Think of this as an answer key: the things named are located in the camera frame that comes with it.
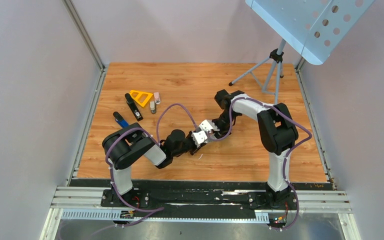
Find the grey white stapler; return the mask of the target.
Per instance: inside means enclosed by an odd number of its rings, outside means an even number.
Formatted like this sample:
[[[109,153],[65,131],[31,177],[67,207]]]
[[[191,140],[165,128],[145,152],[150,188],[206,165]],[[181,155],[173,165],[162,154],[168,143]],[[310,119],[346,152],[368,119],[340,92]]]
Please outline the grey white stapler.
[[[151,102],[149,103],[149,108],[150,108],[150,112],[151,112],[152,114],[156,114],[156,113],[157,113],[157,106],[156,106],[155,101],[151,101]]]

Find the pink stapler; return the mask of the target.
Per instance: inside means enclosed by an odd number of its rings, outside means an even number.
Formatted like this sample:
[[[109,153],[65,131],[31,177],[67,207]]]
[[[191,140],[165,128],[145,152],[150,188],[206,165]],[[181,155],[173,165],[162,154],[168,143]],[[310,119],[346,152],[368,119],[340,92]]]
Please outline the pink stapler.
[[[159,92],[154,92],[153,93],[153,96],[154,96],[154,102],[159,105],[161,103],[161,95]]]

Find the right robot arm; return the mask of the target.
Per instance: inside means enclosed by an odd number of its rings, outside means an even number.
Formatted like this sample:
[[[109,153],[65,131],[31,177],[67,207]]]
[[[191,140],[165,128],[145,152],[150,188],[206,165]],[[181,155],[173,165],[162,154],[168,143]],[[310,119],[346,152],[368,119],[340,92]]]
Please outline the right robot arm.
[[[283,192],[289,187],[286,179],[290,157],[287,153],[295,146],[299,136],[288,107],[283,103],[273,105],[256,100],[240,90],[228,93],[222,89],[216,93],[214,100],[223,112],[212,120],[218,131],[213,132],[210,140],[219,141],[230,135],[238,116],[244,115],[257,122],[261,143],[269,152],[269,192],[265,201],[270,208],[278,209],[285,203]]]

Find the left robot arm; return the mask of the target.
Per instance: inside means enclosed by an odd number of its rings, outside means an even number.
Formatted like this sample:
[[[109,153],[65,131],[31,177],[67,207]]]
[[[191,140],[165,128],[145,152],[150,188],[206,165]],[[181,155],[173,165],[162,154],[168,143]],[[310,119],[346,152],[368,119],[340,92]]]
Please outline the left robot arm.
[[[102,141],[105,161],[110,167],[114,200],[120,206],[133,201],[132,165],[141,157],[148,159],[158,169],[167,167],[173,159],[185,153],[195,154],[208,143],[205,131],[173,130],[166,139],[156,141],[140,126],[133,123]]]

